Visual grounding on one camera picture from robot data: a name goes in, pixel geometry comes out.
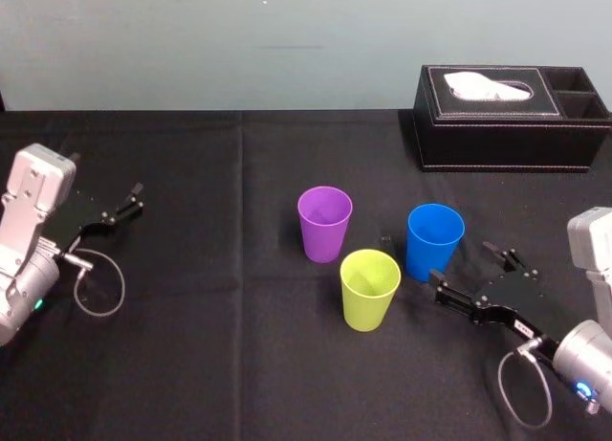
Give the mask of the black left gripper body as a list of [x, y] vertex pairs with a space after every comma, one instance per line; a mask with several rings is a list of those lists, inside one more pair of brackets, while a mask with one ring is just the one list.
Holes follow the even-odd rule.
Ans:
[[109, 206], [89, 193], [73, 189], [48, 220], [48, 240], [61, 254], [69, 253], [79, 240], [109, 232], [116, 226]]

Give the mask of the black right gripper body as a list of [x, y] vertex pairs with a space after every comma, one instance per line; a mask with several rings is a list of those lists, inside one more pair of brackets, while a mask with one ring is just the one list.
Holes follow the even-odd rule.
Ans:
[[545, 294], [538, 281], [522, 271], [486, 282], [472, 300], [473, 323], [501, 324], [525, 342], [540, 338], [537, 351], [549, 363], [562, 340], [579, 324], [577, 314]]

